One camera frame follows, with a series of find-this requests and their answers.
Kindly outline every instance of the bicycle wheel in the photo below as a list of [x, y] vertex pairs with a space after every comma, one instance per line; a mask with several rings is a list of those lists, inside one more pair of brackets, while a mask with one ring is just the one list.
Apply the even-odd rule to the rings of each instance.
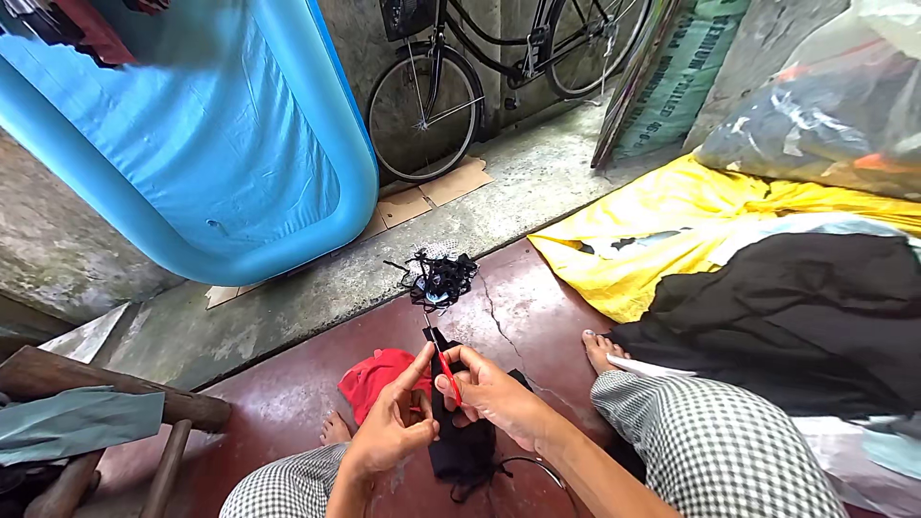
[[483, 87], [470, 64], [446, 47], [435, 106], [424, 119], [434, 59], [428, 46], [391, 65], [367, 103], [367, 130], [380, 166], [409, 182], [437, 178], [463, 158], [481, 125]]
[[563, 99], [585, 97], [626, 62], [652, 0], [554, 0], [551, 44], [542, 59], [554, 59], [550, 87]]

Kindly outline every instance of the concrete floor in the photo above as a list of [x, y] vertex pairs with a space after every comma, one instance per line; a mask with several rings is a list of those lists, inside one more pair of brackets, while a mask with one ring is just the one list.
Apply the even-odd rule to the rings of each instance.
[[[579, 333], [606, 330], [612, 322], [557, 279], [527, 240], [487, 255], [473, 289], [437, 319], [449, 339], [476, 347], [504, 370], [526, 374], [535, 393], [607, 444], [613, 430], [594, 410], [589, 388], [595, 375]], [[422, 310], [402, 296], [311, 338], [243, 373], [206, 389], [233, 405], [227, 432], [193, 432], [180, 488], [167, 516], [217, 516], [234, 485], [255, 468], [320, 445], [324, 413], [351, 410], [336, 384], [343, 373], [379, 347], [418, 352], [424, 344]], [[110, 448], [102, 459], [97, 495], [77, 516], [135, 515], [156, 469], [169, 427], [156, 438]], [[500, 454], [522, 454], [504, 433]], [[432, 477], [427, 451], [412, 455], [375, 488], [372, 515], [411, 518], [439, 509], [452, 516], [571, 516], [568, 497], [539, 467], [509, 465], [514, 478], [498, 476], [489, 490], [464, 505], [449, 499], [447, 485]]]
[[183, 283], [126, 312], [93, 363], [178, 388], [205, 387], [399, 296], [400, 272], [385, 259], [401, 261], [415, 245], [446, 238], [482, 256], [678, 152], [671, 147], [592, 170], [604, 106], [582, 104], [558, 114], [562, 108], [471, 152], [485, 159], [495, 182], [208, 311], [204, 294], [210, 287]]

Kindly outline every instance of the bicycle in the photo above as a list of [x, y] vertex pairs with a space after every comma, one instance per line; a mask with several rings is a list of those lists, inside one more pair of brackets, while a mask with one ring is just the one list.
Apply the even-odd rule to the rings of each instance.
[[[388, 40], [404, 43], [367, 103], [367, 130], [382, 168], [410, 182], [437, 178], [463, 159], [483, 127], [483, 85], [464, 55], [447, 44], [446, 28], [477, 61], [506, 77], [509, 88], [546, 74], [557, 96], [578, 99], [603, 89], [604, 81], [619, 72], [652, 4], [609, 1], [538, 0], [530, 33], [503, 39], [481, 29], [459, 0], [381, 0]], [[622, 11], [624, 2], [629, 3]], [[489, 57], [450, 14], [449, 4], [484, 41], [523, 46], [524, 56], [513, 65]], [[622, 31], [625, 24], [631, 29]], [[429, 27], [427, 41], [409, 41]], [[569, 59], [579, 49], [581, 57]]]

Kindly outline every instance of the yellow tarp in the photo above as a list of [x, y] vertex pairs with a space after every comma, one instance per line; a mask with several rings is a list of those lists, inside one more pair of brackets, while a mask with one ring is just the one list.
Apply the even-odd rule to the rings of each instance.
[[[691, 155], [649, 172], [573, 216], [528, 236], [554, 272], [600, 312], [638, 320], [663, 276], [715, 270], [706, 257], [741, 225], [791, 212], [850, 212], [921, 236], [921, 203], [811, 182], [719, 172]], [[691, 227], [617, 260], [578, 250], [592, 238]]]

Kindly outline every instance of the wooden chair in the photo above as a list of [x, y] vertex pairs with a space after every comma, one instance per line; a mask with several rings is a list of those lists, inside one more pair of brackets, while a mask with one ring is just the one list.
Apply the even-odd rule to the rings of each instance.
[[[219, 432], [230, 417], [222, 399], [106, 371], [31, 346], [0, 364], [0, 392], [34, 401], [79, 387], [112, 385], [127, 394], [166, 393], [163, 422], [173, 425], [140, 518], [162, 518], [192, 429]], [[26, 518], [70, 518], [93, 478], [103, 450], [72, 457], [64, 472], [26, 509]]]

